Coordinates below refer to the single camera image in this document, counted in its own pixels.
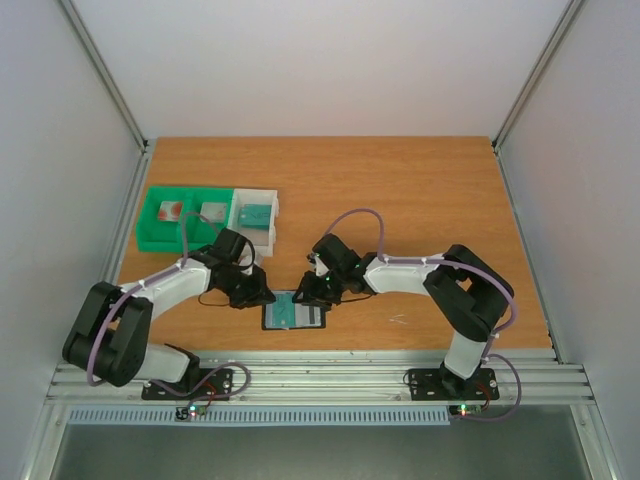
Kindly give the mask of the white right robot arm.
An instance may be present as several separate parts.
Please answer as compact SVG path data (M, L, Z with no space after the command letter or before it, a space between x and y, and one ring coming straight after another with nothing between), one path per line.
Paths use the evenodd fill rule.
M431 298L454 330L439 367L442 387L452 398L475 387L499 320L517 314L513 288L463 245L434 256L359 256L336 235L327 234L313 247L309 262L312 269L293 295L295 304L329 310L344 302L346 292Z

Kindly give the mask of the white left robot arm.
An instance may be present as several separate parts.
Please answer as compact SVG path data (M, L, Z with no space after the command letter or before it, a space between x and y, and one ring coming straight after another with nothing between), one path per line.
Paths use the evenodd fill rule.
M225 294L233 309L274 303L265 271L242 257L254 250L246 237L223 229L213 243L145 279L94 284L64 342L63 360L84 370L91 386L147 380L179 398L192 397L205 382L198 358L176 346L150 343L151 324L213 290Z

